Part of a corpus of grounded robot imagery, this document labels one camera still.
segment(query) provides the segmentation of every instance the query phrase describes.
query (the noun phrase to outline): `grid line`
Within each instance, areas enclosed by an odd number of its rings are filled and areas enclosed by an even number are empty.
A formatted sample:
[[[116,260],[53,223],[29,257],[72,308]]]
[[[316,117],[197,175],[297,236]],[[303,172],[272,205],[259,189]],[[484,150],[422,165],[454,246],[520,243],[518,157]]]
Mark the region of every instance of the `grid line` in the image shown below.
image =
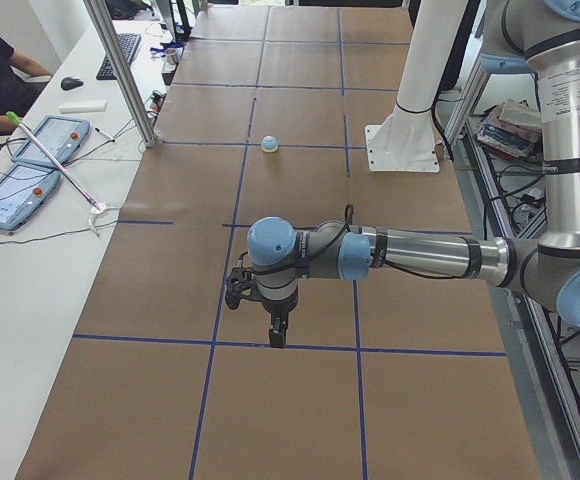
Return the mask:
[[[357,344],[357,385],[359,389],[359,428],[361,435],[361,471],[363,480],[368,480],[368,449],[366,443],[366,415],[363,392],[363,357],[361,356],[361,325],[359,319],[359,290],[356,280],[352,282],[352,298],[354,301],[354,331]]]
[[[259,56],[259,69],[258,69],[258,73],[257,73],[257,84],[259,83],[259,78],[261,76],[261,66],[263,64],[263,52],[264,52],[264,46],[265,46],[265,38],[266,38],[266,35],[268,34],[269,23],[270,23],[270,8],[268,8],[267,15],[266,15],[266,26],[265,26],[265,30],[264,30],[264,34],[263,34],[264,41],[261,44],[261,53]],[[254,121],[254,112],[255,112],[256,102],[257,102],[257,97],[255,94],[255,96],[252,98],[252,104],[250,106],[250,120],[248,122],[246,144],[245,144],[244,149],[243,149],[243,159],[241,162],[239,186],[237,188],[236,198],[235,198],[235,202],[234,202],[234,210],[232,213],[232,222],[233,223],[236,223],[237,215],[239,214],[239,202],[241,199],[241,192],[243,190],[243,181],[245,178],[246,162],[248,160],[250,134],[252,132],[252,123]],[[236,230],[235,228],[230,228],[230,236],[228,239],[228,249],[226,251],[226,260],[225,260],[225,265],[223,268],[223,276],[221,278],[226,278],[228,275],[228,269],[230,268],[230,257],[232,255],[232,247],[233,247],[233,243],[234,243],[235,230]],[[199,408],[199,418],[197,421],[197,430],[196,430],[196,434],[195,434],[195,441],[194,441],[194,447],[193,447],[193,452],[192,452],[192,458],[190,461],[190,471],[189,471],[189,475],[188,475],[188,480],[194,480],[194,474],[195,474],[195,470],[196,470],[196,466],[197,466],[197,458],[198,458],[198,454],[199,454],[199,446],[201,444],[201,434],[202,434],[202,430],[203,430],[203,421],[204,421],[204,417],[205,417],[206,405],[208,403],[208,392],[210,389],[210,379],[212,376],[212,367],[214,365],[214,354],[216,351],[217,338],[219,335],[219,324],[221,322],[221,316],[222,316],[222,312],[223,312],[223,297],[225,295],[225,288],[226,288],[225,283],[222,282],[221,287],[219,288],[219,300],[218,300],[218,304],[217,304],[217,313],[216,313],[216,317],[215,317],[214,330],[212,332],[212,344],[210,346],[208,368],[206,370],[206,379],[205,379],[205,384],[203,387],[201,406]]]
[[[364,88],[364,87],[313,87],[309,85],[257,85],[254,83],[201,83],[201,82],[172,82],[172,85],[180,87],[215,87],[215,88],[261,88],[283,90],[343,90],[355,92],[389,92],[397,93],[397,88]]]
[[[220,340],[186,340],[173,338],[151,337],[123,337],[114,335],[93,335],[88,333],[75,333],[72,338],[81,340],[93,340],[104,342],[136,342],[154,344],[176,345],[205,345],[208,347],[233,347],[233,348],[271,348],[267,343],[256,342],[224,342]],[[373,348],[373,347],[343,347],[331,345],[286,345],[286,350],[322,351],[322,352],[358,352],[358,353],[381,353],[390,355],[431,355],[441,357],[506,357],[506,352],[479,351],[479,350],[427,350],[415,348]]]
[[[190,37],[190,40],[200,40],[202,42],[221,42],[221,43],[233,43],[233,42],[243,42],[243,43],[260,43],[262,40],[253,40],[248,38],[202,38],[202,37]],[[351,40],[338,40],[338,41],[326,41],[326,40],[267,40],[264,39],[263,43],[298,43],[306,45],[338,45],[339,43],[343,45],[386,45],[393,47],[408,47],[410,42],[355,42]]]

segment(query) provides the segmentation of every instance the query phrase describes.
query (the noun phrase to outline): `table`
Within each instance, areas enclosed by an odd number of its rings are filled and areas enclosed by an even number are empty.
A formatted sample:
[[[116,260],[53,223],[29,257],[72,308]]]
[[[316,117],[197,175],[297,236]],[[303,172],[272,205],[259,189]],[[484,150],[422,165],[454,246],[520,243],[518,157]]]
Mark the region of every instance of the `table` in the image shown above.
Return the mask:
[[[141,97],[148,99],[153,89],[163,92],[162,60],[152,59],[149,53],[151,46],[159,46],[158,24],[115,22],[115,27],[120,33],[142,34],[132,64]],[[94,127],[115,134],[131,120],[117,82],[95,80],[103,56],[101,42],[91,28],[25,117],[34,126],[45,115],[60,115],[58,107],[63,102],[107,100],[104,112],[68,115],[86,119],[93,127],[77,155],[103,143]],[[80,77],[84,86],[61,90],[60,81],[66,76]],[[15,132],[13,137],[21,135]],[[69,171],[97,200],[122,204],[142,150],[140,135],[131,129],[115,143],[77,161]],[[0,171],[10,163],[3,149]],[[0,233],[0,241],[26,241],[87,228],[89,210],[63,180],[27,224],[12,236]],[[106,213],[99,223],[114,222],[117,215]],[[105,228],[99,238],[78,233],[26,245],[0,245],[0,480],[14,477],[26,452],[111,234],[112,228]]]

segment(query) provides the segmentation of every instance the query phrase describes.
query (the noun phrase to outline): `metal pole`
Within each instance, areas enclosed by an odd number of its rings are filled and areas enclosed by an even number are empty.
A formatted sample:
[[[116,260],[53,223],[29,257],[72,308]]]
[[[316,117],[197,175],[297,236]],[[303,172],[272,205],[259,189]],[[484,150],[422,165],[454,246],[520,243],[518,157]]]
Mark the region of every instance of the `metal pole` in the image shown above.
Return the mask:
[[[86,5],[92,23],[94,23],[97,29],[99,38],[101,38],[103,48],[110,59],[114,74],[117,77],[117,82],[119,82],[119,87],[121,88],[121,93],[123,93],[126,104],[130,109],[130,114],[137,125],[143,142],[146,147],[149,147],[156,142],[157,136],[146,113],[145,105],[139,94],[137,84],[130,72],[130,66],[123,56],[121,46],[119,46],[117,32],[112,24],[108,8],[104,0],[83,0],[83,2]]]
[[[466,120],[479,103],[489,78],[490,74],[486,73],[481,65],[481,56],[477,55],[466,85],[461,92],[462,99],[455,105],[446,125],[446,138],[450,145],[456,141],[461,129],[466,124]]]
[[[172,11],[172,2],[170,2],[170,10]],[[192,33],[192,27],[190,26],[190,21],[188,20],[188,12],[186,11],[186,5],[183,0],[177,0],[177,10],[179,10],[179,20],[181,20],[181,27],[183,28],[183,36],[179,35],[177,32],[177,24],[175,22],[175,42],[187,42]]]
[[[195,18],[199,15],[201,7],[199,6],[199,0],[192,0],[192,11],[194,12]]]

